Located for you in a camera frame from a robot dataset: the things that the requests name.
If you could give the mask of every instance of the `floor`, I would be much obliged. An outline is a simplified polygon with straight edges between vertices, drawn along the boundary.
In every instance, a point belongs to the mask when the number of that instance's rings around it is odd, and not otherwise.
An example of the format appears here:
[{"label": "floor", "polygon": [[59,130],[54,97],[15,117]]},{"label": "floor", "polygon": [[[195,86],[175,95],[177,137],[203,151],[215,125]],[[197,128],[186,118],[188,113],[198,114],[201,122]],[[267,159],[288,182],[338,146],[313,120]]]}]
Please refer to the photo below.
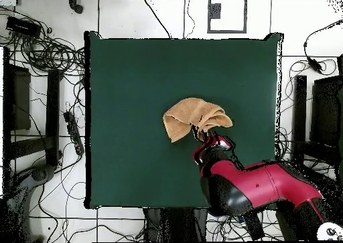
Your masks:
[{"label": "floor", "polygon": [[[147,0],[156,15],[173,38],[254,38],[263,39],[267,34],[273,32],[284,33],[282,47],[281,68],[281,126],[291,136],[292,100],[290,77],[295,76],[297,70],[302,70],[300,62],[305,59],[303,43],[306,37],[313,31],[320,29],[338,19],[343,18],[340,0],[248,0],[247,11],[247,33],[225,34],[207,33],[207,2],[208,0]],[[230,0],[218,0],[222,7],[228,7]],[[165,30],[158,23],[144,0],[80,0],[84,7],[81,15],[69,8],[68,0],[39,0],[21,1],[15,10],[26,14],[36,20],[45,22],[52,28],[51,36],[63,38],[71,42],[76,49],[84,46],[84,31],[97,31],[102,38],[116,37],[167,37]],[[8,35],[5,30],[6,16],[0,15],[0,35]],[[326,72],[336,75],[335,58],[343,54],[342,26],[336,26],[326,31],[321,31],[311,37],[307,45],[309,56],[315,56],[318,61],[326,61]],[[21,52],[16,52],[12,58],[19,66],[26,66]],[[39,130],[45,133],[45,106],[46,77],[37,76],[30,68],[34,77],[31,78],[31,102],[30,113],[37,122]],[[308,96],[312,93],[312,84],[315,79],[323,76],[311,69],[301,72],[307,76]],[[74,103],[73,83],[79,77],[77,72],[74,76],[61,81],[60,109],[66,110]],[[84,101],[81,92],[79,99]],[[311,100],[307,102],[310,113]],[[84,138],[84,111],[83,107],[75,110],[78,125],[81,127],[80,134]],[[310,121],[307,121],[307,136]],[[13,141],[20,141],[38,135],[33,126],[29,131],[16,131]],[[77,159],[74,147],[67,145],[70,142],[63,117],[60,118],[60,148],[64,150],[63,166],[73,164]],[[22,157],[14,161],[11,166],[16,171],[21,171],[32,163],[43,157],[44,153],[36,153]],[[65,243],[62,228],[67,227],[67,238],[70,242],[115,242],[122,238],[121,234],[136,236],[144,224],[142,209],[138,208],[99,208],[87,210],[83,206],[85,194],[85,161],[86,156],[72,168],[57,174],[45,186],[42,197],[42,208],[57,218],[58,228],[51,237],[51,242]],[[37,188],[30,203],[30,224],[33,234],[44,235],[45,242],[56,227],[56,222],[45,215],[38,207],[38,198],[42,188]],[[208,217],[207,223],[208,241],[220,241],[222,237],[218,234],[218,222],[226,218]],[[267,237],[263,240],[278,240],[280,237],[279,226],[275,223],[275,214],[272,211],[265,212],[262,221],[265,223]],[[235,224],[236,232],[231,232],[228,238],[237,238],[242,234],[242,229]],[[241,240],[249,240],[244,234]]]}]

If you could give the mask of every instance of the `electronic device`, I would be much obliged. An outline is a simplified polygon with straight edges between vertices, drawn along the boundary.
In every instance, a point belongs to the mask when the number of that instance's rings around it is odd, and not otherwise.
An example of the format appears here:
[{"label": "electronic device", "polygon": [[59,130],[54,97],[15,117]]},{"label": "electronic device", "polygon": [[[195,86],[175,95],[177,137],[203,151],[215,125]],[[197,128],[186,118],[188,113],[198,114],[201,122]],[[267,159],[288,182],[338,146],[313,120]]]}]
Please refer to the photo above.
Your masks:
[{"label": "electronic device", "polygon": [[331,147],[338,146],[341,117],[338,93],[342,88],[343,76],[323,78],[314,82],[311,141]]},{"label": "electronic device", "polygon": [[78,132],[78,125],[75,121],[75,117],[71,112],[65,112],[63,114],[64,120],[67,123],[67,130],[72,142],[74,143],[75,151],[78,156],[84,154],[84,147],[80,138],[80,133]]},{"label": "electronic device", "polygon": [[6,29],[26,36],[39,38],[42,27],[30,21],[8,17]]}]

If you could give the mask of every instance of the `white floor tile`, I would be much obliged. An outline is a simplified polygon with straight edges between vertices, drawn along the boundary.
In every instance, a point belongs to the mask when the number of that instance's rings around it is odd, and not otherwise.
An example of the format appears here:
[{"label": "white floor tile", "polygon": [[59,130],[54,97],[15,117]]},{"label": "white floor tile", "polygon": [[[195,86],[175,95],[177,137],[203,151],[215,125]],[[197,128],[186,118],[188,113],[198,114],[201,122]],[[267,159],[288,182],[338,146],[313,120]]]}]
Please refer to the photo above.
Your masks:
[{"label": "white floor tile", "polygon": [[[51,218],[30,218],[30,227],[33,236],[44,236],[44,243],[47,242],[51,233],[56,227],[56,222]],[[49,243],[66,243],[63,236],[62,226],[64,225],[64,234],[67,241],[70,243],[91,243],[96,242],[96,229],[88,232],[77,233],[83,230],[89,230],[96,227],[96,220],[68,220],[68,227],[66,229],[65,220],[58,219],[58,227],[52,235]]]},{"label": "white floor tile", "polygon": [[143,229],[143,220],[98,220],[99,225],[105,225],[110,230],[117,232],[115,234],[103,226],[98,228],[99,242],[128,242],[122,235],[128,236],[128,239],[133,240],[138,233]]},{"label": "white floor tile", "polygon": [[[172,38],[182,38],[184,0],[147,0]],[[103,38],[168,38],[144,0],[100,0]]]},{"label": "white floor tile", "polygon": [[101,207],[98,210],[98,217],[144,219],[144,213],[142,208]]},{"label": "white floor tile", "polygon": [[[271,31],[285,34],[283,55],[304,56],[303,44],[312,32],[342,19],[328,0],[273,0]],[[318,32],[307,42],[309,56],[343,54],[342,25]]]}]

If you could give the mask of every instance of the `black border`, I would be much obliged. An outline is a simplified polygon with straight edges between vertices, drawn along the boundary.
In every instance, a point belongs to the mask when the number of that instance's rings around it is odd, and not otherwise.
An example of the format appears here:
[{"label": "black border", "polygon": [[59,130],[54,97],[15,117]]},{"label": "black border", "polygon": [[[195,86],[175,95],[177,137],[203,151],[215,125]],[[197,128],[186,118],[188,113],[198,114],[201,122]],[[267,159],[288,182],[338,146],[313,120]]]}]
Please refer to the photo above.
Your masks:
[{"label": "black border", "polygon": [[247,19],[248,19],[248,0],[244,0],[244,23],[243,30],[211,30],[211,0],[208,0],[208,16],[207,16],[207,33],[246,33],[247,32]]},{"label": "black border", "polygon": [[90,152],[90,33],[84,32],[84,94],[85,94],[85,137],[84,149],[86,151],[86,197],[84,207],[90,209],[90,199],[92,196],[92,176],[91,176],[91,152]]},{"label": "black border", "polygon": [[[278,34],[279,35],[279,41],[277,43],[277,52],[275,54],[276,58],[279,58],[279,61],[277,59],[275,60],[275,68],[277,70],[277,73],[279,73],[279,78],[276,79],[277,81],[277,103],[276,103],[276,115],[275,115],[275,158],[280,157],[280,150],[277,148],[280,144],[280,136],[279,136],[279,129],[280,129],[280,104],[281,104],[281,81],[282,81],[282,75],[281,75],[281,59],[282,59],[282,43],[284,35],[283,33],[274,32],[274,33],[268,33],[265,38],[263,39],[250,39],[250,38],[230,38],[230,40],[256,40],[260,42],[266,42],[268,41],[273,35]],[[105,38],[106,40],[109,39],[134,39],[134,38]],[[86,107],[86,123],[85,123],[85,151],[86,156],[88,157],[88,160],[86,160],[86,197],[84,199],[84,207],[86,209],[91,209],[90,202],[91,202],[91,187],[92,187],[92,176],[91,176],[91,152],[90,152],[90,127],[91,127],[91,117],[90,117],[90,32],[86,31],[84,32],[84,90],[85,90],[85,107]],[[122,206],[97,206],[94,207],[94,209],[97,209],[99,207],[122,207]],[[133,207],[126,207],[126,208],[141,208],[137,206]]]},{"label": "black border", "polygon": [[3,193],[9,192],[11,181],[11,103],[13,87],[9,65],[9,48],[3,47]]}]

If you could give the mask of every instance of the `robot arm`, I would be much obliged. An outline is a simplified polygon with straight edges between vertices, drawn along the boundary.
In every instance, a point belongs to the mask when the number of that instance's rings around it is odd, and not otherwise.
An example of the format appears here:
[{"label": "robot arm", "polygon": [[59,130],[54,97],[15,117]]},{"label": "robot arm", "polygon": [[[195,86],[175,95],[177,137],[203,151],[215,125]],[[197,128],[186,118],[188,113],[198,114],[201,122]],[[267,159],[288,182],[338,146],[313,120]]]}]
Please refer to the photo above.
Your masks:
[{"label": "robot arm", "polygon": [[243,216],[270,203],[287,201],[299,237],[317,240],[317,230],[332,220],[317,188],[291,163],[260,162],[243,167],[228,137],[209,137],[193,154],[200,184],[214,216]]}]

